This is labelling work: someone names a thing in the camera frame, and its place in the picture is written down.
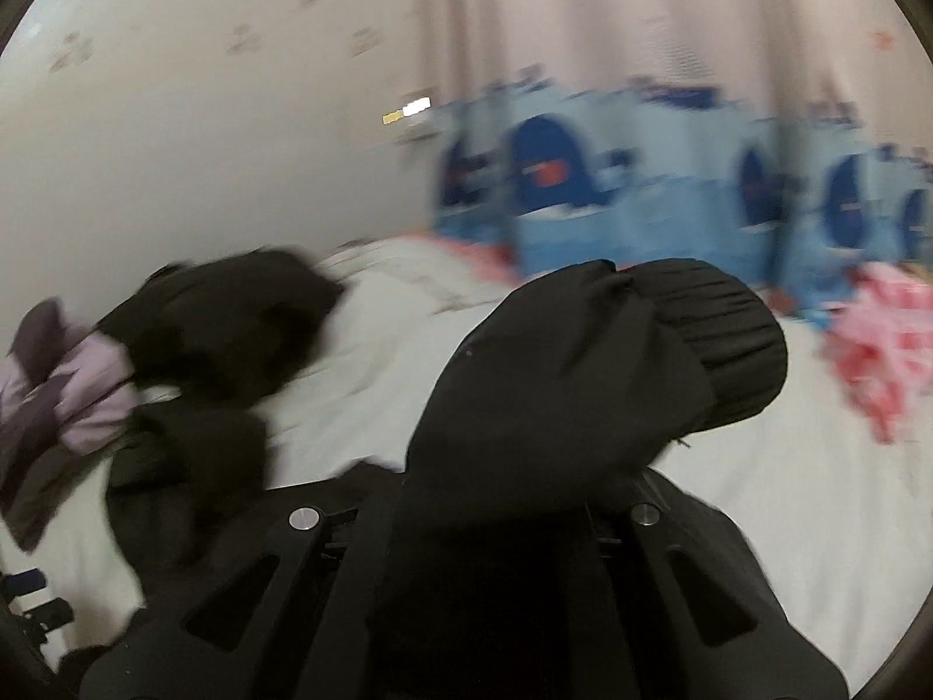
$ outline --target white bedsheet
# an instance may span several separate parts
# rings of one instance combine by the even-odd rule
[[[437,375],[507,292],[468,271],[439,280],[446,258],[437,248],[383,245],[332,266],[353,290],[328,324],[325,355],[261,408],[275,435],[275,486],[324,479],[367,456],[402,467]],[[426,268],[425,259],[439,263]],[[688,438],[692,448],[670,448],[657,467],[739,523],[792,624],[855,692],[933,584],[933,413],[927,400],[918,442],[873,443],[816,355],[815,332],[783,326],[790,378],[776,402]],[[9,568],[41,565],[53,593],[76,606],[69,646],[112,638],[141,602],[106,528],[104,468],[68,500],[33,556],[13,552],[6,530],[0,537]]]

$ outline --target silver bolt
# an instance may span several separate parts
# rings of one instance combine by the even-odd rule
[[[321,514],[316,512],[313,507],[299,507],[297,510],[293,510],[291,515],[288,516],[288,523],[293,529],[297,529],[300,532],[314,529],[320,520]]]
[[[661,521],[661,512],[651,503],[638,503],[632,508],[632,520],[638,526],[654,526]]]

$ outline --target purple jacket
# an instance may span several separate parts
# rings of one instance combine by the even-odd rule
[[[38,544],[70,481],[137,405],[123,347],[68,324],[57,299],[20,322],[0,363],[0,513],[25,551]]]

